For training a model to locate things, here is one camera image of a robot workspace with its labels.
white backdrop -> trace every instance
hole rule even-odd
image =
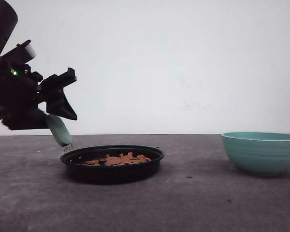
[[[75,69],[71,134],[290,133],[290,0],[7,1],[4,52],[31,39],[32,71]]]

